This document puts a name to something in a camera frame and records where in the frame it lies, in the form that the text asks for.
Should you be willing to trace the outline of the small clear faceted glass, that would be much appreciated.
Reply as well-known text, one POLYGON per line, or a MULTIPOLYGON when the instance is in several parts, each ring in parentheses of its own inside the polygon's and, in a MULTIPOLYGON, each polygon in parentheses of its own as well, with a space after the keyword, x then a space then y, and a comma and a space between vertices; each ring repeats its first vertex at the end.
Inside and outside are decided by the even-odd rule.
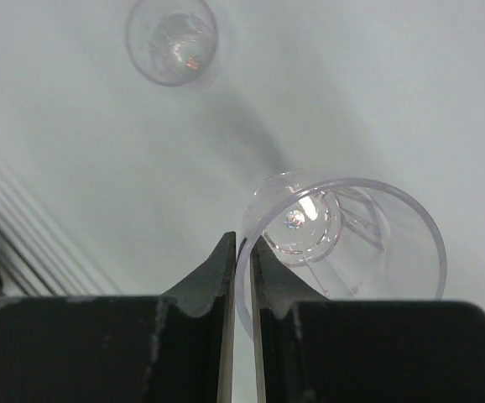
POLYGON ((124 29, 133 67, 164 87, 200 80, 216 59, 219 29, 206 1, 137 1, 124 29))

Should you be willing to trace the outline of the tall clear faceted glass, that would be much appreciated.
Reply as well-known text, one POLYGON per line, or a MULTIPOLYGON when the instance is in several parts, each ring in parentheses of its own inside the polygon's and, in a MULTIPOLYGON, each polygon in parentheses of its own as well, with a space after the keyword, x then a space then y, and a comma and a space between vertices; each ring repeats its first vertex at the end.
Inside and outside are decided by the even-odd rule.
POLYGON ((259 244, 328 299, 439 300, 447 255, 411 195, 353 172, 292 170, 261 182, 242 216, 235 306, 253 334, 251 253, 259 244))

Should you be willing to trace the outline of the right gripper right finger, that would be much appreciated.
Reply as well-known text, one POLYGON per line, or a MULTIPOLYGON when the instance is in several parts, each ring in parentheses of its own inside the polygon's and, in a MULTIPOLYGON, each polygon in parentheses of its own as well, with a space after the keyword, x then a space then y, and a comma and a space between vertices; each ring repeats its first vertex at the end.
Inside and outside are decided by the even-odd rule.
POLYGON ((263 240, 251 254, 261 402, 485 402, 485 312, 462 301, 331 301, 263 240))

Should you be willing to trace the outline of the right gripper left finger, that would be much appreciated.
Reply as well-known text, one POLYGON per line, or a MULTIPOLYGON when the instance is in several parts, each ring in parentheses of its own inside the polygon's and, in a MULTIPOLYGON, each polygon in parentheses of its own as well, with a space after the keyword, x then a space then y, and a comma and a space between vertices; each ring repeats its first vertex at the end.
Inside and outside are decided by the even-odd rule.
POLYGON ((156 296, 0 296, 0 402, 228 402, 236 235, 156 296))

